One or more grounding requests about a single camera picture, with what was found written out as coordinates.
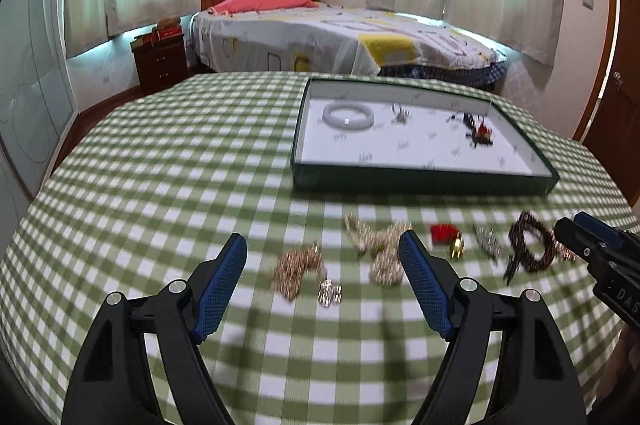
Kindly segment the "person's hand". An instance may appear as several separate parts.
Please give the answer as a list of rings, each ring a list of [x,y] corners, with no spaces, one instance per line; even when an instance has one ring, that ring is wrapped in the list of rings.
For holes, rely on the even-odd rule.
[[[612,355],[606,361],[597,388],[597,403],[612,393],[627,367],[634,370],[639,367],[639,334],[625,324]]]

